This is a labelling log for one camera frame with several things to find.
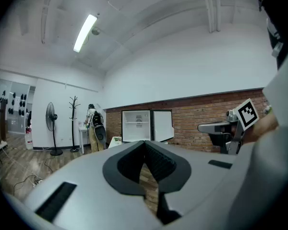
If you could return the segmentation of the black fan stand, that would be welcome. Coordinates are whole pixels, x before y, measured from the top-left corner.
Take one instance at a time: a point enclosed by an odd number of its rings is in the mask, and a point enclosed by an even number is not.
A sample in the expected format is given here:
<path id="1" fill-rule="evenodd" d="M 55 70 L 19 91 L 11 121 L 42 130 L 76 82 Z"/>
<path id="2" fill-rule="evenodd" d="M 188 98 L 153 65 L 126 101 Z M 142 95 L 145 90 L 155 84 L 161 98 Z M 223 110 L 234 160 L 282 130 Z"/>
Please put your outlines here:
<path id="1" fill-rule="evenodd" d="M 51 156 L 60 156 L 63 154 L 63 151 L 61 149 L 57 149 L 55 138 L 55 122 L 58 116 L 55 113 L 55 108 L 52 102 L 47 105 L 45 118 L 47 128 L 52 133 L 54 143 L 54 149 L 50 151 L 50 154 Z"/>

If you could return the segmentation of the group of black hanging headsets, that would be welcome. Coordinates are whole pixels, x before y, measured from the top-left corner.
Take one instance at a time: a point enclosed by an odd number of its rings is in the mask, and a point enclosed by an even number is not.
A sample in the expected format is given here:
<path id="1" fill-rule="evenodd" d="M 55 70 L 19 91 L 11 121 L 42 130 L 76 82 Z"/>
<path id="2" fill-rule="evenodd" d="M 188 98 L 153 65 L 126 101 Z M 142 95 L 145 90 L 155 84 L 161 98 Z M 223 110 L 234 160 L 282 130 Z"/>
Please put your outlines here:
<path id="1" fill-rule="evenodd" d="M 13 115 L 18 112 L 20 116 L 25 116 L 29 113 L 28 109 L 24 109 L 26 107 L 26 94 L 22 94 L 21 96 L 16 96 L 16 92 L 10 92 L 12 94 L 12 101 L 10 102 L 11 107 L 8 108 L 8 114 Z M 0 92 L 0 104 L 5 103 L 8 105 L 8 97 L 6 95 L 6 91 Z"/>

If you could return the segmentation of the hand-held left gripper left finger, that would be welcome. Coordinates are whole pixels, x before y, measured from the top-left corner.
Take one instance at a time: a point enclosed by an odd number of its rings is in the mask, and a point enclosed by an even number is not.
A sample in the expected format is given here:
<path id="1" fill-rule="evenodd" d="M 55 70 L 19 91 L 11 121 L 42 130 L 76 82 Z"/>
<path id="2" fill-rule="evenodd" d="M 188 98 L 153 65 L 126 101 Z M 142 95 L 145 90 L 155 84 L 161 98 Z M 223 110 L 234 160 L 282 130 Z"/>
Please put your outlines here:
<path id="1" fill-rule="evenodd" d="M 105 180 L 102 167 L 112 155 L 130 148 L 126 143 L 100 152 L 83 155 L 54 172 L 24 200 L 37 211 L 64 182 L 76 187 L 52 226 L 65 230 L 156 230 L 162 226 L 142 196 L 118 193 Z"/>

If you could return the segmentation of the white table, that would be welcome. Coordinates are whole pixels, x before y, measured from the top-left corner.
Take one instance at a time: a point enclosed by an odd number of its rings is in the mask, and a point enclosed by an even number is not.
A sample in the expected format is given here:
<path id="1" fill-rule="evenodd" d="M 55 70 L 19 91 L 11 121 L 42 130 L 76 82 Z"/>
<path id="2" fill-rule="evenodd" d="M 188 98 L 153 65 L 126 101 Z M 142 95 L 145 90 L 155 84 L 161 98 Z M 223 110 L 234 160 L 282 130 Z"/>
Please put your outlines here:
<path id="1" fill-rule="evenodd" d="M 90 147 L 89 129 L 86 126 L 78 127 L 79 147 L 82 154 L 86 153 L 85 148 Z"/>

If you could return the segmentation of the long ceiling light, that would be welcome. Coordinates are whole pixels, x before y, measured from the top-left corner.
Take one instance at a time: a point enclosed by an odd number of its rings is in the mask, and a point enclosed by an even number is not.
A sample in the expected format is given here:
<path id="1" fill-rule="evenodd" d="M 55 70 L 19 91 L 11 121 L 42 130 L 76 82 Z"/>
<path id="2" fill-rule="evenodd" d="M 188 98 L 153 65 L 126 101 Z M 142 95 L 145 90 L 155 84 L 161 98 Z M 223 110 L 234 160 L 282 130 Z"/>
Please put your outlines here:
<path id="1" fill-rule="evenodd" d="M 97 21 L 97 17 L 91 14 L 87 16 L 77 36 L 76 42 L 74 44 L 74 47 L 73 47 L 74 52 L 76 53 L 80 52 L 88 33 L 90 32 L 91 28 L 93 27 L 96 21 Z"/>

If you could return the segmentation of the white canister with red label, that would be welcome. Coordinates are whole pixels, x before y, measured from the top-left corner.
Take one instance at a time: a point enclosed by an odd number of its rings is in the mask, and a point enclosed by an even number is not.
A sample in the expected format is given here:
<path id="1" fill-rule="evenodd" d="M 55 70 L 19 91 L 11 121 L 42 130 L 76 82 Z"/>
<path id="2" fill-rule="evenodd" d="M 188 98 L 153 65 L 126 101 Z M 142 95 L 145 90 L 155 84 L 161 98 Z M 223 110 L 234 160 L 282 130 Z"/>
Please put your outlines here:
<path id="1" fill-rule="evenodd" d="M 30 127 L 26 127 L 24 138 L 25 138 L 26 148 L 29 150 L 32 150 L 33 149 L 33 140 L 32 140 L 32 130 Z"/>

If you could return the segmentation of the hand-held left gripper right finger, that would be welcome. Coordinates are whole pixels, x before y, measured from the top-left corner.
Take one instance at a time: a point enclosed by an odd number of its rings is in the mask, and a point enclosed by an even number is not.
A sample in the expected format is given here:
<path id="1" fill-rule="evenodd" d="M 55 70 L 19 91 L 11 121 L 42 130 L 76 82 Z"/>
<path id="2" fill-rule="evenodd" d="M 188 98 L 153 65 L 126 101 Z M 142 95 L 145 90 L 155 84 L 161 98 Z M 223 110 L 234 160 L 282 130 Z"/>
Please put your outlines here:
<path id="1" fill-rule="evenodd" d="M 158 182 L 158 213 L 144 230 L 228 230 L 231 199 L 221 192 L 235 155 L 145 141 L 145 162 Z"/>

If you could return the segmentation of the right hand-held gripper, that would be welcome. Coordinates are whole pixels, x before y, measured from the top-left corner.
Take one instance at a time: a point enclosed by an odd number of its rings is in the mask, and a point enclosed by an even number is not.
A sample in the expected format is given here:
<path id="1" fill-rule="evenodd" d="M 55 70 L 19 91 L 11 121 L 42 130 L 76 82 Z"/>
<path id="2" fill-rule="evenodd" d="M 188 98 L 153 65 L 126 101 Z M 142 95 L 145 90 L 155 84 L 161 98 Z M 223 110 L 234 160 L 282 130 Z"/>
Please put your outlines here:
<path id="1" fill-rule="evenodd" d="M 228 154 L 237 155 L 245 131 L 259 120 L 258 113 L 249 98 L 232 110 L 227 111 L 227 121 L 199 124 L 198 131 L 212 135 L 230 134 L 230 124 L 236 126 L 235 135 L 226 143 Z"/>

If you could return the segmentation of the person's right forearm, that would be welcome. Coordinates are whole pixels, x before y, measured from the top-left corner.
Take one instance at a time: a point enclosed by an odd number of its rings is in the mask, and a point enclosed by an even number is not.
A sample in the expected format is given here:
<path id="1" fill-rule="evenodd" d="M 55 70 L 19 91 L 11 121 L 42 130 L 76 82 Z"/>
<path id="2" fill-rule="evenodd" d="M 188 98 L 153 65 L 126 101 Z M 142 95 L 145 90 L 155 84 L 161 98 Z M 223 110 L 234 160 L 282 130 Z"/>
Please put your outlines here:
<path id="1" fill-rule="evenodd" d="M 243 144 L 256 142 L 261 136 L 275 130 L 277 127 L 278 121 L 274 113 L 270 112 L 245 131 L 242 142 Z"/>

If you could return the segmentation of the black mini fridge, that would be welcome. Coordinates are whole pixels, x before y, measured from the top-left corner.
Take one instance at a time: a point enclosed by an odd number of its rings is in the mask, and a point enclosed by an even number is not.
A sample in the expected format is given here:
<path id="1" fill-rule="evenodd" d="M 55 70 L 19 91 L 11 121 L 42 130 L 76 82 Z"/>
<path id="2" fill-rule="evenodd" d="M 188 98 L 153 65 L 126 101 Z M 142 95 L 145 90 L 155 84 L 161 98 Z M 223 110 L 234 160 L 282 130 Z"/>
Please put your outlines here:
<path id="1" fill-rule="evenodd" d="M 148 121 L 146 124 L 125 124 L 124 122 Z M 122 110 L 121 112 L 122 142 L 152 140 L 152 114 L 147 110 Z"/>

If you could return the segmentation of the white low platform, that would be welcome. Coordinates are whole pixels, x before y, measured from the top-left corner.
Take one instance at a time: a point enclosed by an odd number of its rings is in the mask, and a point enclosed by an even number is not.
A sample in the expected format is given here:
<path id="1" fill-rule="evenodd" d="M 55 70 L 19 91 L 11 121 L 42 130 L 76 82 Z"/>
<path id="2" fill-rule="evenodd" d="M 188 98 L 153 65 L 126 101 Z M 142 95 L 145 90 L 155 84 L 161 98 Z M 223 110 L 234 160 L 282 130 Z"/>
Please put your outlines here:
<path id="1" fill-rule="evenodd" d="M 109 149 L 112 148 L 112 147 L 119 146 L 119 145 L 122 144 L 122 140 L 121 141 L 115 141 L 114 137 L 115 136 L 112 137 L 111 142 L 110 142 L 110 144 L 108 146 Z"/>

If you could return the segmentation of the black coat rack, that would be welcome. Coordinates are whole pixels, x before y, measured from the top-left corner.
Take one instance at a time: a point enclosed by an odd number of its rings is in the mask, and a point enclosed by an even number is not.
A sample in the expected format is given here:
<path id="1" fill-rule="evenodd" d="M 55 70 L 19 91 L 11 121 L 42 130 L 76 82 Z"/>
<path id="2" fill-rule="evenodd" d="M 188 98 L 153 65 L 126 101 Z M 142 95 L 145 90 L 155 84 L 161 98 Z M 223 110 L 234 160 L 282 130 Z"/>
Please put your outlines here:
<path id="1" fill-rule="evenodd" d="M 79 149 L 75 146 L 75 141 L 74 141 L 74 120 L 76 119 L 75 117 L 75 109 L 77 106 L 79 106 L 80 104 L 76 104 L 77 101 L 77 97 L 74 96 L 73 98 L 70 97 L 72 102 L 69 102 L 69 104 L 71 105 L 71 109 L 72 109 L 72 116 L 70 117 L 71 121 L 72 121 L 72 148 L 70 149 L 71 153 L 76 153 L 79 151 Z"/>

